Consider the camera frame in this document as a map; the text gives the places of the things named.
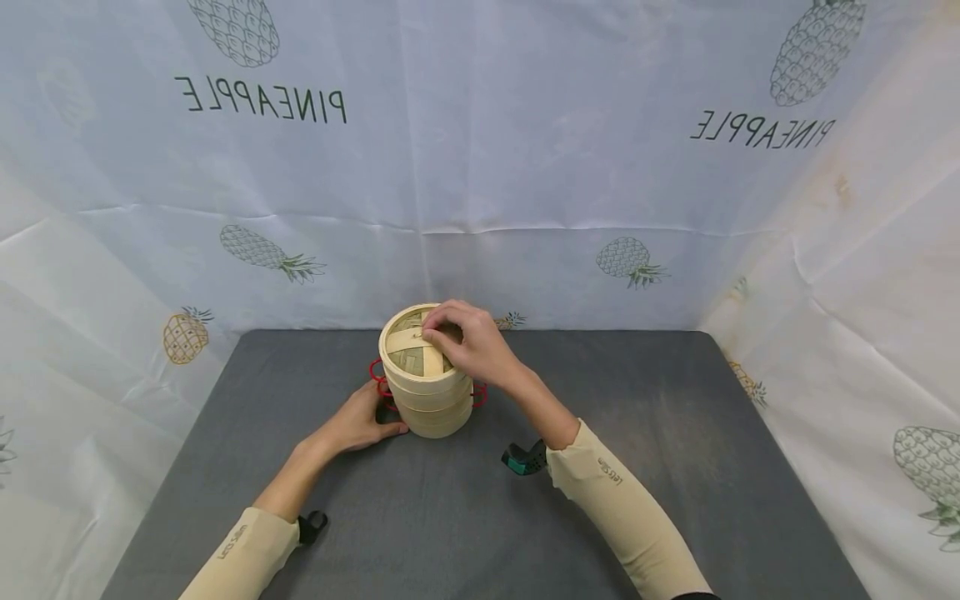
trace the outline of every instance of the gray tabletop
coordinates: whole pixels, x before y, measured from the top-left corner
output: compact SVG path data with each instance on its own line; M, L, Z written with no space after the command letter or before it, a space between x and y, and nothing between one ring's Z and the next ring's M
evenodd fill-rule
M178 597L296 441L368 378L377 335L245 335L104 600ZM709 336L507 335L657 498L722 598L869 598ZM636 598L545 472L519 477L499 462L509 442L536 438L492 391L449 438L407 435L339 458L305 507L329 526L263 598Z

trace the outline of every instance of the stacked bamboo steamer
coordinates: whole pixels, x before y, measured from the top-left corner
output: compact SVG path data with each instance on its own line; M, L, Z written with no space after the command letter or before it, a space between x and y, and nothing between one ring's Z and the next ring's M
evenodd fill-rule
M396 409L410 431L424 438L445 438L473 411L473 380L423 340L423 320L437 305L396 313L380 332L378 348ZM462 335L459 329L448 333Z

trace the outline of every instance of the person's right hand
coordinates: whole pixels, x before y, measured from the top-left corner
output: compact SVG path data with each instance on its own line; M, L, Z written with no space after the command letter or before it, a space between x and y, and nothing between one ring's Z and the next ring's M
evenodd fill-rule
M444 323L458 325L464 341L457 342L438 330ZM447 300L431 310L423 321L423 339L457 369L498 388L507 387L523 374L522 363L507 346L490 313L462 300Z

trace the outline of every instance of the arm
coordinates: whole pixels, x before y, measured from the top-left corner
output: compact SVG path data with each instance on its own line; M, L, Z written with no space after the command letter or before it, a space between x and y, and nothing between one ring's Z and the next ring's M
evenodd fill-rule
M341 452L407 432L379 424L375 382L357 390L326 424L297 444L274 480L244 511L180 600L255 600L297 546L297 515L320 473Z
M463 329L462 343L435 330L447 321ZM449 300L430 313L423 327L424 339L439 347L450 362L502 388L516 401L548 447L554 486L593 521L645 600L673 600L710 591L683 537L657 501L520 363L489 314Z

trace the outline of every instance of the arm sleeve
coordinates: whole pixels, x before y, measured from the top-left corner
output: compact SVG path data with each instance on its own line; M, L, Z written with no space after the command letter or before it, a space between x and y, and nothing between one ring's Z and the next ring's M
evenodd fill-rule
M546 461L554 487L587 513L644 600L710 592L660 504L585 423L573 444L547 449Z
M249 508L180 600L256 600L297 547L300 528Z

